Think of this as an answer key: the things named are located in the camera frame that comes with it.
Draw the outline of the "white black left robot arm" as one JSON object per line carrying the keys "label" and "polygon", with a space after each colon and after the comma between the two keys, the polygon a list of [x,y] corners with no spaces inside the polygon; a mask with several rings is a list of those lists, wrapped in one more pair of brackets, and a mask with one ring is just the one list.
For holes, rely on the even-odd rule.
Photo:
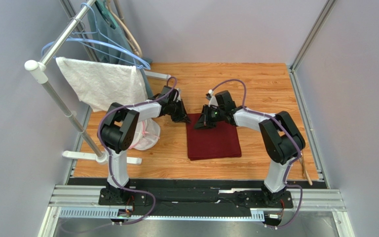
{"label": "white black left robot arm", "polygon": [[144,102],[111,104],[97,132],[108,156],[109,171],[99,203],[113,201],[124,204],[131,199],[134,190],[129,188],[127,150],[131,147],[137,124],[165,115],[169,115],[173,122],[190,122],[178,89],[164,86],[160,94]]}

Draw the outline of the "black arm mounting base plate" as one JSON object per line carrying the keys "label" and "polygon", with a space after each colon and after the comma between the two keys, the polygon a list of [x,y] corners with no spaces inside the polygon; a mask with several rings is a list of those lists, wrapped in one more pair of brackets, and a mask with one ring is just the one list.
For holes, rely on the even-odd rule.
{"label": "black arm mounting base plate", "polygon": [[[120,205],[113,201],[99,203],[105,178],[71,178],[68,185],[97,186],[97,203],[102,206]],[[134,208],[134,215],[147,213],[152,204],[154,216],[178,217],[248,217],[251,208],[291,209],[295,192],[286,190],[282,199],[267,206],[262,201],[262,180],[191,180],[191,179],[137,179],[129,181],[129,188],[150,192],[133,193],[126,203]]]}

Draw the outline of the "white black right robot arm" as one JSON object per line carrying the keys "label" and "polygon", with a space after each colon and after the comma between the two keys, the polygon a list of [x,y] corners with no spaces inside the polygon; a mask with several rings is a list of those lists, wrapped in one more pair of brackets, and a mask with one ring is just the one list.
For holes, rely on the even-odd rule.
{"label": "white black right robot arm", "polygon": [[245,106],[236,106],[227,90],[215,95],[212,93],[209,92],[209,103],[203,106],[194,128],[211,129],[224,121],[260,132],[271,159],[268,174],[261,185],[262,201],[267,206],[278,203],[287,189],[291,166],[305,148],[305,140],[298,127],[286,111],[277,114],[253,111]]}

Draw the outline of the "dark red cloth napkin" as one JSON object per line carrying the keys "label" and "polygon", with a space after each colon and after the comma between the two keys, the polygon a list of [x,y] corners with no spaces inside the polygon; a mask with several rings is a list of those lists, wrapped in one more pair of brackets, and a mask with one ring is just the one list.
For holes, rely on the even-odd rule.
{"label": "dark red cloth napkin", "polygon": [[242,151],[235,126],[224,121],[218,122],[211,129],[194,129],[198,114],[188,114],[191,123],[187,128],[187,155],[191,161],[213,158],[239,158]]}

